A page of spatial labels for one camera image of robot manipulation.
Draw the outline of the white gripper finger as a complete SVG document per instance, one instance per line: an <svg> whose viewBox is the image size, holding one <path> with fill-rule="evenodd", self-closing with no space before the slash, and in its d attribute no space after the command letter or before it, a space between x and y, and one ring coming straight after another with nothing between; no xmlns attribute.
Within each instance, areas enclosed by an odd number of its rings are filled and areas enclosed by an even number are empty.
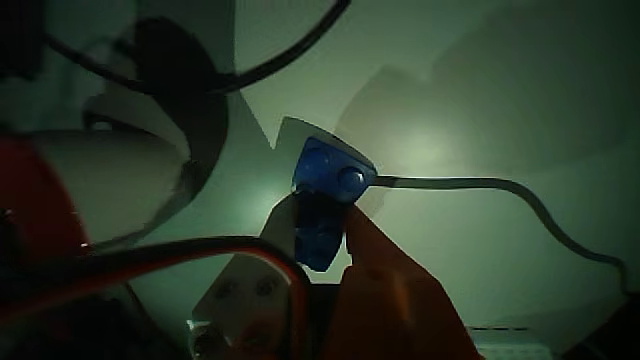
<svg viewBox="0 0 640 360"><path fill-rule="evenodd" d="M192 310L194 359L293 359L292 290L286 273L235 254Z"/></svg>

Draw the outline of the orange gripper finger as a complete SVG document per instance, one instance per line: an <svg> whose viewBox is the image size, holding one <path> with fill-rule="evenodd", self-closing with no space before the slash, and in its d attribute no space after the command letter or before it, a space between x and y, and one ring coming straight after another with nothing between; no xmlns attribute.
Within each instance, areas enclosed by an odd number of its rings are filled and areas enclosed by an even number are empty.
<svg viewBox="0 0 640 360"><path fill-rule="evenodd" d="M345 222L342 275L323 359L480 359L441 283L364 212Z"/></svg>

